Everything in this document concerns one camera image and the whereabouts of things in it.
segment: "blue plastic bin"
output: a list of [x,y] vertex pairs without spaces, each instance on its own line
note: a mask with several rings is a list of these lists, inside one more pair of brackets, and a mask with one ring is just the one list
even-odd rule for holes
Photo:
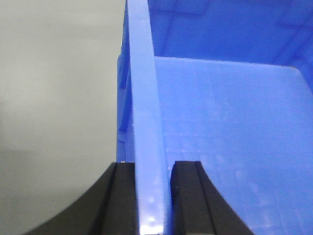
[[174,161],[201,161],[256,235],[313,234],[313,1],[128,0],[117,160],[141,235],[170,234]]

